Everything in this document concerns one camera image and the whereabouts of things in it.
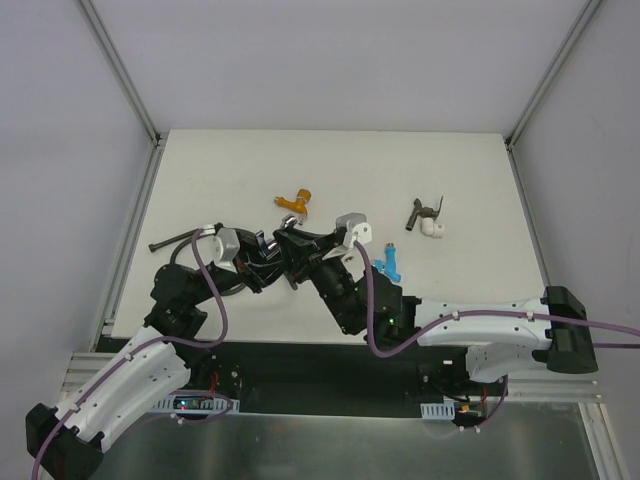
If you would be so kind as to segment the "blue plastic faucet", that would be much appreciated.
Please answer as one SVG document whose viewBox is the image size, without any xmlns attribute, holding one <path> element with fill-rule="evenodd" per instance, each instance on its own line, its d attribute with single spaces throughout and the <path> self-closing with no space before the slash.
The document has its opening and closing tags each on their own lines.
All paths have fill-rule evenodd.
<svg viewBox="0 0 640 480">
<path fill-rule="evenodd" d="M 396 247 L 393 243 L 387 243 L 384 248 L 385 259 L 376 259 L 373 263 L 376 270 L 387 277 L 392 283 L 399 284 L 402 276 L 397 270 Z"/>
</svg>

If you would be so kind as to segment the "chrome lever faucet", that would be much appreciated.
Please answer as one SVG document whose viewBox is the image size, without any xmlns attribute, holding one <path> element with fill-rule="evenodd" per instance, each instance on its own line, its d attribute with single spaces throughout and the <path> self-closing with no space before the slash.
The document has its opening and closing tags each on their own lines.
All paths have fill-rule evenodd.
<svg viewBox="0 0 640 480">
<path fill-rule="evenodd" d="M 287 214 L 282 218 L 280 227 L 275 230 L 271 237 L 267 237 L 265 232 L 259 230 L 255 234 L 255 240 L 260 255 L 265 260 L 271 260 L 275 258 L 280 252 L 279 237 L 278 235 L 283 231 L 299 224 L 300 218 L 294 214 Z"/>
</svg>

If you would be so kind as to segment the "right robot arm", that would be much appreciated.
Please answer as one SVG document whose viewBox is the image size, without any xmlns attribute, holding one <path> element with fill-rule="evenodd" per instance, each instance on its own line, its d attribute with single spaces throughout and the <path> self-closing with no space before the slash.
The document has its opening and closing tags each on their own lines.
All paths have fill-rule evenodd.
<svg viewBox="0 0 640 480">
<path fill-rule="evenodd" d="M 340 226 L 330 234 L 281 227 L 274 240 L 284 272 L 294 283 L 315 287 L 345 335 L 363 335 L 382 359 L 419 346 L 463 347 L 464 361 L 450 369 L 452 387 L 473 394 L 521 370 L 581 375 L 598 369 L 590 331 L 577 300 L 564 287 L 548 287 L 540 298 L 462 305 L 404 295 L 379 272 L 365 246 L 368 223 Z"/>
</svg>

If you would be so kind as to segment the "white elbow fitting right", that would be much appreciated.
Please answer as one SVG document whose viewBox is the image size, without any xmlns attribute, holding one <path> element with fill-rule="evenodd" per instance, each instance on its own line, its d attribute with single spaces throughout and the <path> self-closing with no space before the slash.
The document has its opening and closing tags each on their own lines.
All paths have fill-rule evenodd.
<svg viewBox="0 0 640 480">
<path fill-rule="evenodd" d="M 443 238 L 445 234 L 445 227 L 430 217 L 421 219 L 420 230 L 424 236 L 435 239 Z"/>
</svg>

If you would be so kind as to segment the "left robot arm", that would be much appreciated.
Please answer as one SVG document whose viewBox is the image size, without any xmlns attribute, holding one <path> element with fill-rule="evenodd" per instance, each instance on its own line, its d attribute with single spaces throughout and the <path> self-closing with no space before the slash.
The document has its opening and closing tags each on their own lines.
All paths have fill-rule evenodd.
<svg viewBox="0 0 640 480">
<path fill-rule="evenodd" d="M 212 350 L 229 332 L 224 293 L 239 286 L 260 293 L 282 276 L 297 280 L 303 245 L 313 238 L 293 226 L 281 226 L 271 239 L 221 224 L 194 230 L 195 267 L 172 261 L 157 271 L 154 305 L 126 345 L 65 400 L 28 412 L 32 478 L 42 471 L 54 479 L 90 478 L 153 404 L 184 386 L 204 387 Z"/>
</svg>

